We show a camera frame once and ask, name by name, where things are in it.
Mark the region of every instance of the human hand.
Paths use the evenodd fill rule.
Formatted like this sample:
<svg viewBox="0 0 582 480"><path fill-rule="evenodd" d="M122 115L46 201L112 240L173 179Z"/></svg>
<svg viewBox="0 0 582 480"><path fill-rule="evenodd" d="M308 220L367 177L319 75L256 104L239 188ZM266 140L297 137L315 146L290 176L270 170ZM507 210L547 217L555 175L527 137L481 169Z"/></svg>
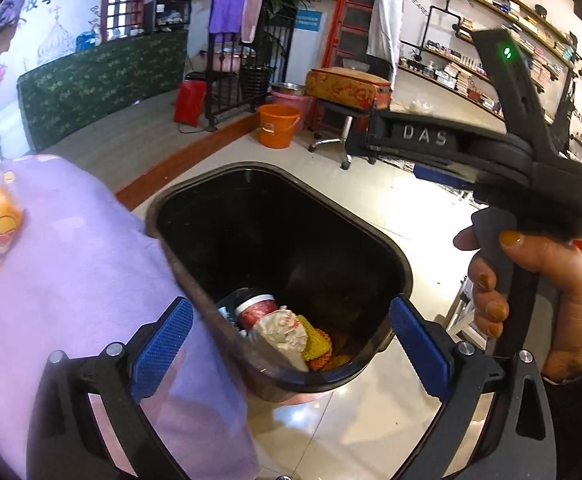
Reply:
<svg viewBox="0 0 582 480"><path fill-rule="evenodd" d="M480 248L472 227L460 231L453 245L462 251ZM500 233L500 247L518 266L539 272L559 291L560 306L551 351L542 374L554 382L582 373L582 252L573 246L544 236L524 235L517 231ZM473 282L475 322L491 337L500 337L509 305L495 291L497 276L488 263L474 256L468 271Z"/></svg>

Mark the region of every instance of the device handle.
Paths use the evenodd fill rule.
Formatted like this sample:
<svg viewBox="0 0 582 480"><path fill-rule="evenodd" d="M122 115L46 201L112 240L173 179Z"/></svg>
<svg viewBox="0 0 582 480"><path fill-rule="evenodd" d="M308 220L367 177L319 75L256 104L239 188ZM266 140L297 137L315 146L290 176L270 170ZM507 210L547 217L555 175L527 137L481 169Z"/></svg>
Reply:
<svg viewBox="0 0 582 480"><path fill-rule="evenodd" d="M503 335L487 343L487 352L513 357L529 350L542 370L555 332L560 292L543 276L516 266L500 248L500 232L524 228L513 213L488 207L473 213L471 221L480 243L478 255L495 270L495 288L510 307Z"/></svg>

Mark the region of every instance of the bucket handle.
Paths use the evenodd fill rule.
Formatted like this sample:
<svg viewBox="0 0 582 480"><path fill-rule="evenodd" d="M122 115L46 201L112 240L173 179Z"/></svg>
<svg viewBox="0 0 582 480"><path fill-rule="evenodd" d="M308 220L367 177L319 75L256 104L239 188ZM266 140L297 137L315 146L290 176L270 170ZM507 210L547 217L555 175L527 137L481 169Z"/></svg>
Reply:
<svg viewBox="0 0 582 480"><path fill-rule="evenodd" d="M298 116L298 118L293 122L293 124L291 124L291 126L289 126L288 128L285 128L284 130L281 130L280 132L281 133L286 132L286 131L290 130L291 128L295 128L295 125L298 124L299 120L300 120L300 116ZM260 129L265 133L268 133L271 135L275 134L275 130L270 130L268 128L265 128L264 126L261 126Z"/></svg>

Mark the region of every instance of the orange bucket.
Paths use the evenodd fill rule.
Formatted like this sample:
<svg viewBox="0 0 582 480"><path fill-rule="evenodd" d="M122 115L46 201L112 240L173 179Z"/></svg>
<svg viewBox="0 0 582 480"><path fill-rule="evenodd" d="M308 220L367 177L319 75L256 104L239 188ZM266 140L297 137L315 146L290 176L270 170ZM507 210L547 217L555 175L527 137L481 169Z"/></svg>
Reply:
<svg viewBox="0 0 582 480"><path fill-rule="evenodd" d="M288 148L300 121L300 110L292 106L262 105L260 112L260 142L267 148Z"/></svg>

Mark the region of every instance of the black trash can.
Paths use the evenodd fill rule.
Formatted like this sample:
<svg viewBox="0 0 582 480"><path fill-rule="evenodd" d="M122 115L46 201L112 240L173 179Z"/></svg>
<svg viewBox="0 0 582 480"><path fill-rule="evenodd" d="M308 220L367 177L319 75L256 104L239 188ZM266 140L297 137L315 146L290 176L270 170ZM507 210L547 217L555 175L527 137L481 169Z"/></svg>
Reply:
<svg viewBox="0 0 582 480"><path fill-rule="evenodd" d="M410 294L411 267L382 232L269 164L231 164L161 193L146 215L175 276L225 359L271 402L332 390L388 346L389 302ZM255 348L218 312L241 287L272 294L332 339L333 370L300 372L276 350Z"/></svg>

